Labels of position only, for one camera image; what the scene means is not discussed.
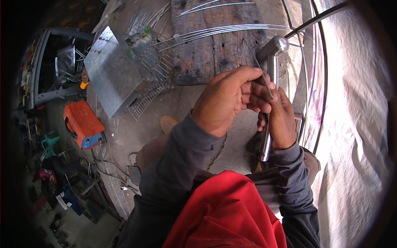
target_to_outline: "welding machine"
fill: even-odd
[[[76,140],[82,150],[91,149],[101,142],[105,127],[86,101],[66,105],[64,119],[66,131]]]

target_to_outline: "wooden workbench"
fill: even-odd
[[[197,11],[178,18],[175,16],[209,0],[172,0],[173,34],[182,35],[196,30],[237,24],[264,23],[256,4],[228,5]],[[221,0],[212,4],[233,3]],[[175,39],[175,44],[183,42]],[[181,44],[173,48],[177,85],[202,85],[210,77],[241,65],[256,67],[252,53],[266,44],[265,30],[246,30],[216,34]]]

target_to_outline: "sleeve cuff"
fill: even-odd
[[[223,138],[215,137],[204,131],[192,118],[192,110],[184,118],[183,122],[175,125],[171,135],[179,144],[199,151],[211,151],[214,146],[223,142]]]
[[[274,150],[276,165],[288,165],[295,162],[300,157],[301,152],[298,140],[290,148]]]

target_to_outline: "green plastic chair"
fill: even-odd
[[[45,152],[44,159],[55,156],[55,152],[52,146],[59,141],[59,136],[55,138],[49,138],[48,136],[52,134],[54,134],[54,131],[44,134],[45,139],[41,142],[41,146],[43,147]]]

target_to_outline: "wire rack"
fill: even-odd
[[[172,53],[169,49],[160,51],[172,44],[171,40],[166,40],[167,39],[161,34],[154,32],[150,28],[146,28],[143,35],[135,40],[132,45],[133,51],[134,47],[140,49],[140,51],[135,51],[134,53],[137,55],[137,59],[141,62],[146,71],[149,72],[149,78],[147,80],[148,86],[128,108],[135,120],[141,117],[156,96],[164,89],[168,89],[171,85],[170,75],[173,73]]]

